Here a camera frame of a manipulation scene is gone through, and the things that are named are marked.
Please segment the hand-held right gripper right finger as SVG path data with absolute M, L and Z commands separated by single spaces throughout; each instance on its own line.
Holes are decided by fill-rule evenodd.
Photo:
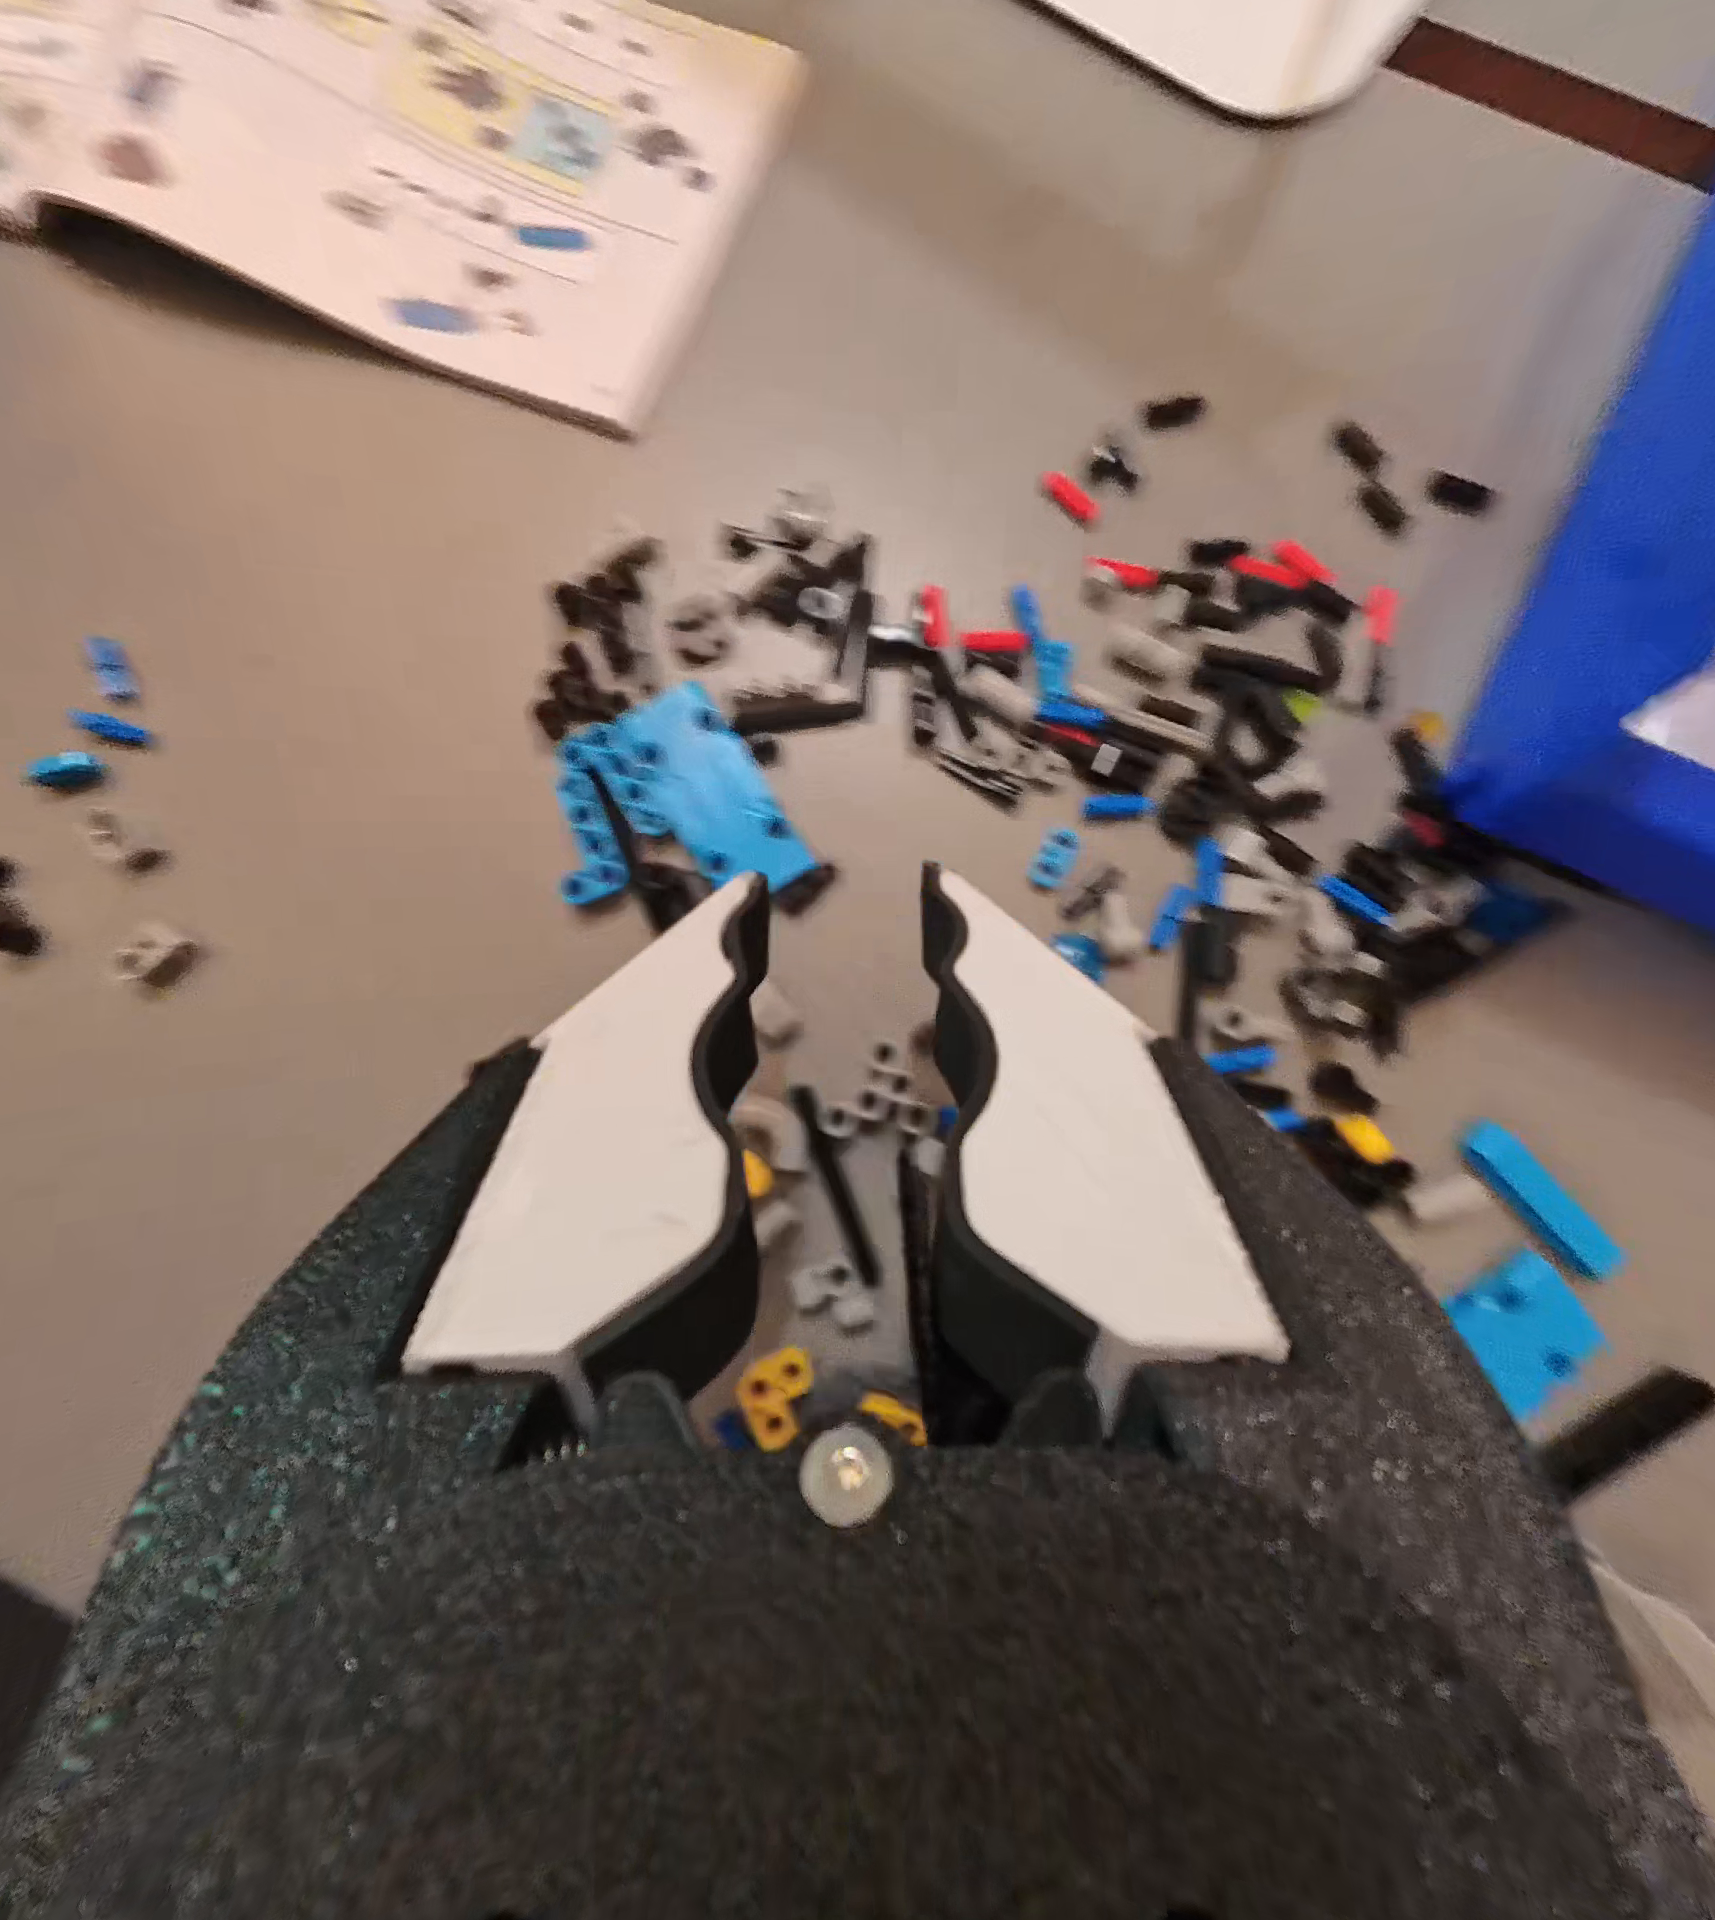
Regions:
M 939 1346 L 1009 1409 L 1079 1383 L 1101 1428 L 1140 1368 L 1284 1362 L 1168 1049 L 967 878 L 927 862 L 917 909 L 957 1113 L 927 1273 Z

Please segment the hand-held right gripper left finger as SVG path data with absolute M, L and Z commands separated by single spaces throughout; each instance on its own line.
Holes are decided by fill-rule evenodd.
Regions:
M 729 1113 L 769 930 L 765 881 L 731 878 L 533 1036 L 403 1377 L 543 1378 L 589 1421 L 617 1380 L 689 1400 L 739 1357 L 761 1255 Z

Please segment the pile of small building parts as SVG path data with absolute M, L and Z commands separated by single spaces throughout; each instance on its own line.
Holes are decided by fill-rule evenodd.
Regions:
M 869 718 L 877 674 L 903 678 L 909 754 L 1003 815 L 1061 784 L 1079 820 L 1049 828 L 1025 883 L 1061 901 L 1051 949 L 1095 987 L 1170 954 L 1174 1036 L 1298 1141 L 1362 1213 L 1416 1218 L 1420 1186 L 1340 1063 L 1306 1073 L 1310 1111 L 1270 1082 L 1278 1032 L 1386 1061 L 1422 1006 L 1568 919 L 1518 885 L 1448 811 L 1426 725 L 1384 734 L 1394 816 L 1318 861 L 1324 809 L 1304 731 L 1324 711 L 1380 718 L 1396 596 L 1348 596 L 1298 543 L 1192 540 L 1176 568 L 1087 552 L 1079 588 L 1121 625 L 1117 686 L 1079 681 L 1077 651 L 1015 584 L 999 629 L 959 630 L 939 582 L 893 607 L 867 530 L 811 491 L 757 527 L 719 530 L 725 574 L 661 595 L 659 540 L 627 535 L 555 582 L 561 625 L 537 676 L 533 731 L 565 733 L 699 685 L 765 775 L 789 737 Z

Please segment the instruction booklet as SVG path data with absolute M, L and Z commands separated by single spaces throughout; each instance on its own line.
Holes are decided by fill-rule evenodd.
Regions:
M 629 436 L 803 80 L 659 4 L 0 2 L 0 226 L 135 228 Z

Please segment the long light blue beam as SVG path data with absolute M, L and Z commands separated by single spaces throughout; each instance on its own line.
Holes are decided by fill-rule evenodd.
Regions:
M 1606 1285 L 1622 1266 L 1622 1251 L 1540 1158 L 1494 1120 L 1478 1118 L 1458 1136 L 1458 1160 L 1488 1189 L 1566 1277 Z

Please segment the black holed beam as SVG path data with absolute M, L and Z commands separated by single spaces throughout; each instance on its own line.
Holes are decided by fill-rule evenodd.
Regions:
M 1532 1450 L 1534 1468 L 1564 1506 L 1616 1482 L 1715 1417 L 1715 1387 L 1662 1364 L 1592 1404 Z

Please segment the blue bin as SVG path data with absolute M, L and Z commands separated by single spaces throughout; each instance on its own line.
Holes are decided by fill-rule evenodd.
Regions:
M 1715 941 L 1715 773 L 1624 722 L 1715 655 L 1715 185 L 1444 779 L 1462 828 Z

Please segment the white stand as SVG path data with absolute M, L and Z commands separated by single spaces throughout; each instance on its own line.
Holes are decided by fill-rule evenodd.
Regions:
M 1057 23 L 1230 121 L 1346 104 L 1426 2 L 1039 2 Z

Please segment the large blue frame block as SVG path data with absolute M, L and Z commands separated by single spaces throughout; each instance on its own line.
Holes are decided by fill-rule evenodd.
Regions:
M 747 741 L 693 683 L 565 733 L 553 793 L 575 852 L 557 890 L 577 910 L 631 892 L 661 927 L 751 877 L 773 906 L 801 913 L 835 881 Z

